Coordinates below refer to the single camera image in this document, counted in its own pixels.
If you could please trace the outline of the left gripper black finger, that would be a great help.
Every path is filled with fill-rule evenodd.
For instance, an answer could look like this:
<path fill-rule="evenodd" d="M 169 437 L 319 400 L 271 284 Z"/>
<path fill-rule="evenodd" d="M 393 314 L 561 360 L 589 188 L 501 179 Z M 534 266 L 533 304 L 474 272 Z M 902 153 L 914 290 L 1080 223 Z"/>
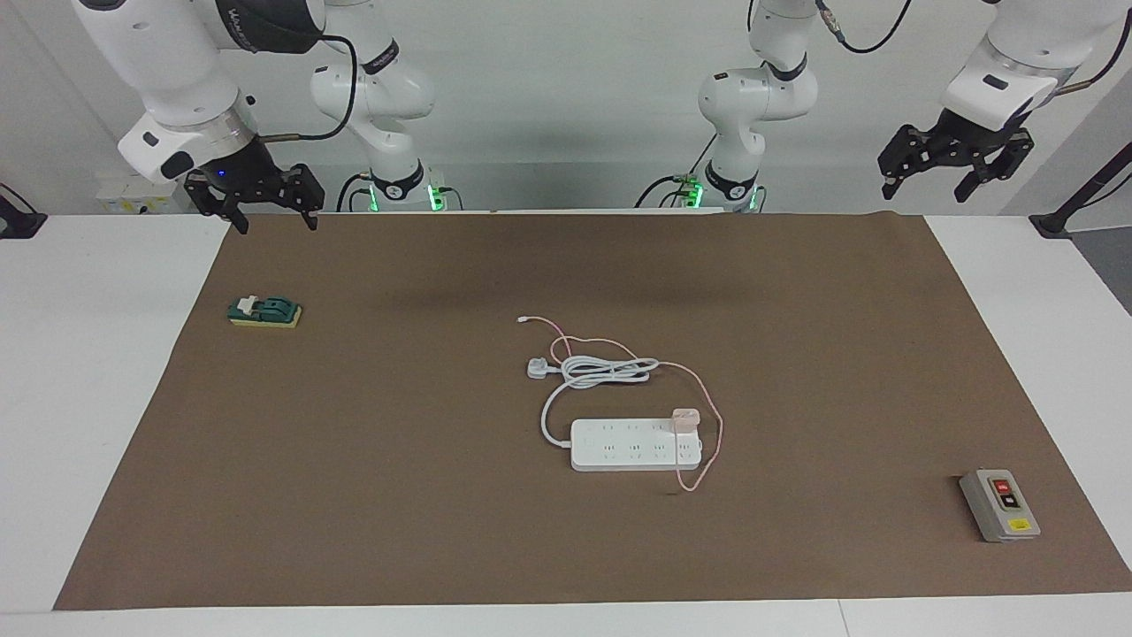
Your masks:
<path fill-rule="evenodd" d="M 1017 170 L 1029 153 L 1034 149 L 1035 143 L 1031 134 L 1011 134 L 1003 143 L 995 143 L 985 148 L 974 148 L 970 150 L 968 165 L 970 173 L 967 174 L 955 186 L 953 190 L 955 201 L 966 203 L 975 190 L 980 186 L 988 184 L 995 180 L 1006 180 L 1017 173 Z"/>
<path fill-rule="evenodd" d="M 926 150 L 928 140 L 927 134 L 923 134 L 914 124 L 903 124 L 897 130 L 878 154 L 878 169 L 883 177 L 882 197 L 893 199 L 906 179 L 929 169 L 929 153 Z"/>

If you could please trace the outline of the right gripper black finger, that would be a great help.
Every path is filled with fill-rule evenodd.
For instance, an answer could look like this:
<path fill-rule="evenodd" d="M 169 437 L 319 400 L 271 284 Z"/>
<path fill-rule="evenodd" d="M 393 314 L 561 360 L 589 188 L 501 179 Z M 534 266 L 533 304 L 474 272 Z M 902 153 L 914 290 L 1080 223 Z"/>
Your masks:
<path fill-rule="evenodd" d="M 238 193 L 223 193 L 222 196 L 214 193 L 205 173 L 187 173 L 183 189 L 195 209 L 201 215 L 229 222 L 239 234 L 246 235 L 248 233 L 249 221 L 240 210 L 241 197 Z"/>
<path fill-rule="evenodd" d="M 305 163 L 288 169 L 288 209 L 295 210 L 310 231 L 318 229 L 318 215 L 324 209 L 324 187 Z"/>

